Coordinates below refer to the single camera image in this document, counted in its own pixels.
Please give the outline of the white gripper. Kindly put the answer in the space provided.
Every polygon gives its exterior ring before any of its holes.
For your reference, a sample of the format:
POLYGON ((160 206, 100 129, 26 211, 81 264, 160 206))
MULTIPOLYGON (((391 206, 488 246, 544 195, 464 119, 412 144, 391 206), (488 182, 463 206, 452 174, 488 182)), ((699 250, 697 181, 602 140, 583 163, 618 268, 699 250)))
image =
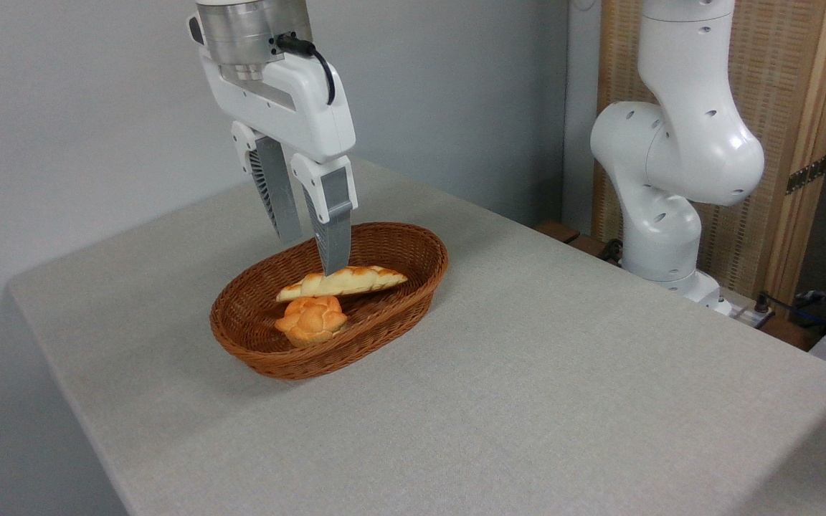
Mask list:
POLYGON ((217 104, 236 120, 240 165, 280 242, 302 236, 283 144, 299 152, 290 164, 303 186, 324 274, 347 267, 351 210, 359 203, 344 156, 356 144, 345 90, 334 67, 329 82, 315 56, 276 44, 282 34, 312 40, 308 14, 192 14, 188 29, 217 104))

